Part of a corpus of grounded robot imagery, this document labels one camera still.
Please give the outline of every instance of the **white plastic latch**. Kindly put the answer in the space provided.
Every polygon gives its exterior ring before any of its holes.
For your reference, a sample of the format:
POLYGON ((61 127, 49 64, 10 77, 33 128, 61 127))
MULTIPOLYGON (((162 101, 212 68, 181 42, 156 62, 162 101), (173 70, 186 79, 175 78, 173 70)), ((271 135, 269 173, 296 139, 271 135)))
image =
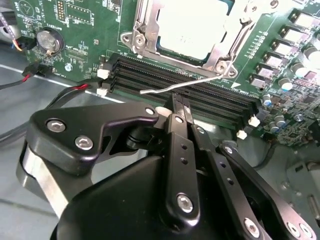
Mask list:
POLYGON ((260 120, 256 116, 252 116, 248 121, 250 126, 258 127, 260 124, 260 120))
POLYGON ((239 130, 239 131, 236 133, 236 137, 237 137, 238 139, 244 140, 244 139, 246 139, 247 136, 248 136, 248 135, 247 135, 246 132, 243 131, 243 130, 239 130))

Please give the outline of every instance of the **white triangle marking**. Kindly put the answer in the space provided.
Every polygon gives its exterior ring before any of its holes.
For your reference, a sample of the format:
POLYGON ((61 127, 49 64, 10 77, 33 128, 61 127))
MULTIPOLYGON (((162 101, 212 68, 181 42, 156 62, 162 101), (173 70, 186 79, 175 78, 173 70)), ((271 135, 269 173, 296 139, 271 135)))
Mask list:
POLYGON ((24 9, 24 11, 25 11, 26 14, 28 14, 28 13, 29 13, 29 10, 31 9, 31 7, 30 7, 30 6, 27 6, 27 5, 21 5, 21 7, 23 7, 23 9, 24 9))
POLYGON ((231 86, 231 88, 236 88, 236 87, 239 87, 241 84, 240 83, 237 83, 237 82, 234 82, 231 86))

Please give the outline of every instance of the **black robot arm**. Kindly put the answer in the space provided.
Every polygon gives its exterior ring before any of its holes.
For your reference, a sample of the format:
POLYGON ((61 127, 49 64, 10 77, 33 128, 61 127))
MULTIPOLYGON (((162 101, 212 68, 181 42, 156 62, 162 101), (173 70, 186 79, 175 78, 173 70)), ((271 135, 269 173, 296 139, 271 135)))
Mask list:
POLYGON ((315 240, 310 226, 238 154, 214 146, 189 102, 48 109, 30 119, 17 167, 21 184, 49 201, 52 240, 315 240), (96 163, 147 156, 91 182, 96 163))

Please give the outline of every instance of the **capacitor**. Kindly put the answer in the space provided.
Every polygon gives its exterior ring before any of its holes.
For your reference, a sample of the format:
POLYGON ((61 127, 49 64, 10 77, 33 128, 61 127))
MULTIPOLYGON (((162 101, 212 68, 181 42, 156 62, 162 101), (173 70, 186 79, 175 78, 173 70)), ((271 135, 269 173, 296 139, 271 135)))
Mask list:
POLYGON ((275 121, 275 125, 276 125, 278 128, 281 128, 283 125, 286 124, 285 117, 284 117, 283 115, 276 116, 276 117, 274 118, 274 121, 275 121))
POLYGON ((269 123, 270 132, 275 133, 279 130, 279 127, 277 127, 276 123, 274 121, 269 123))
POLYGON ((303 78, 309 72, 309 70, 300 62, 292 65, 291 71, 299 78, 303 78))
POLYGON ((293 119, 298 123, 302 122, 304 120, 304 115, 302 113, 297 113, 293 116, 293 119))
POLYGON ((303 53, 306 58, 314 65, 316 65, 320 61, 320 51, 314 46, 307 48, 303 53))
POLYGON ((282 78, 278 81, 279 86, 284 91, 289 91, 293 88, 293 84, 291 83, 289 78, 282 78))
POLYGON ((269 107, 271 105, 270 94, 265 94, 262 96, 262 103, 266 107, 269 107))

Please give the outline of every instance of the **surface mount component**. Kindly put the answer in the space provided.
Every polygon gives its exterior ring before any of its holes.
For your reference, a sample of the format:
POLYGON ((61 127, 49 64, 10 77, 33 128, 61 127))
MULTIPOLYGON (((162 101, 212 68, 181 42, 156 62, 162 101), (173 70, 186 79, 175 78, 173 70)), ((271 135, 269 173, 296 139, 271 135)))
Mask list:
POLYGON ((280 3, 138 0, 133 29, 120 39, 140 58, 207 77, 235 78, 233 62, 256 22, 262 14, 275 12, 280 3))
POLYGON ((280 35, 286 41, 292 42, 294 44, 300 43, 301 41, 308 38, 308 34, 300 31, 297 28, 291 26, 285 26, 282 30, 280 35))
POLYGON ((263 89, 266 84, 270 83, 270 79, 264 78, 257 74, 252 74, 249 78, 249 82, 252 86, 263 89))
POLYGON ((278 68, 283 63, 281 56, 273 52, 267 52, 263 60, 265 64, 274 68, 278 68))
POLYGON ((274 52, 280 55, 287 56, 294 51, 294 47, 290 45, 290 43, 286 41, 276 40, 272 44, 272 49, 274 52))
POLYGON ((65 47, 65 41, 61 34, 49 27, 44 27, 36 34, 39 47, 47 56, 55 56, 65 47))
POLYGON ((301 11, 296 11, 290 20, 294 23, 294 25, 303 28, 312 28, 319 24, 319 20, 317 18, 301 11))
POLYGON ((265 65, 265 64, 259 64, 256 68, 256 73, 264 78, 271 79, 272 75, 274 74, 274 71, 272 67, 265 65))

